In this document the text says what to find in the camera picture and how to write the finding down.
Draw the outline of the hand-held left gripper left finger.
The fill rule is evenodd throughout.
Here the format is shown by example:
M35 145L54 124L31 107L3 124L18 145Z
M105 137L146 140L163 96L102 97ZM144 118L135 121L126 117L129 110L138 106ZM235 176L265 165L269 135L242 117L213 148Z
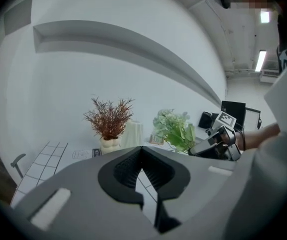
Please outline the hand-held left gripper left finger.
M136 191L138 175L142 170L141 146L121 149L107 156L111 158L98 172L102 190L115 201L144 206L143 194Z

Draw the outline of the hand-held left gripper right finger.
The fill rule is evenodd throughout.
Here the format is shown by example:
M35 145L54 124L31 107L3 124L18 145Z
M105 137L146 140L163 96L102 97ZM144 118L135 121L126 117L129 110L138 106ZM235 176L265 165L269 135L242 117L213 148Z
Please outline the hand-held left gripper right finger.
M181 163L150 147L142 147L142 169L157 194L154 227L163 234L181 225L168 215L164 202L177 199L188 186L191 175Z

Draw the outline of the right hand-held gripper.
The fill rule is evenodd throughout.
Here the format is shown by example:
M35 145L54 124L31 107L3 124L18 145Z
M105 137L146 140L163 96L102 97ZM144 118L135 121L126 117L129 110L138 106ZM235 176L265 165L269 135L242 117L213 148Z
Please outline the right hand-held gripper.
M221 111L207 134L211 139L205 139L188 150L189 156L219 157L222 160L237 161L241 152L236 145L234 126L236 118Z

